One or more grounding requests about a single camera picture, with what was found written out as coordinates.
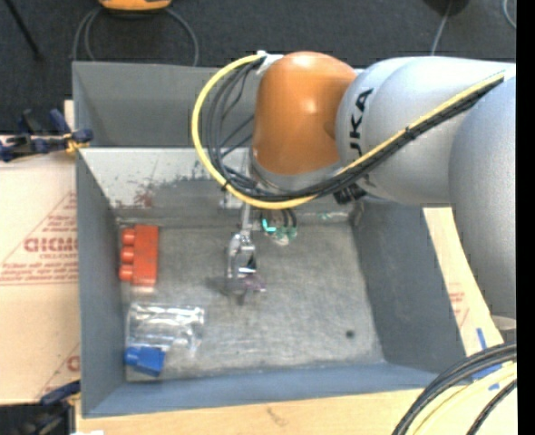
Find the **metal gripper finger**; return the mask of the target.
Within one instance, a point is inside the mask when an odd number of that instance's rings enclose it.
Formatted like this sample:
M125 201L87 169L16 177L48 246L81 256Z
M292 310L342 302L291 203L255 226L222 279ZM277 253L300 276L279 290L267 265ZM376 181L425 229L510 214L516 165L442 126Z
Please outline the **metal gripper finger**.
M227 264L224 279L224 291L236 299L238 305L244 302L244 275L241 266L244 264L244 236L236 233L229 241L226 251Z
M243 253L245 254L245 262L242 266L242 274L245 289L253 289L257 280L257 262L256 262L256 247L250 239L245 240L243 246Z

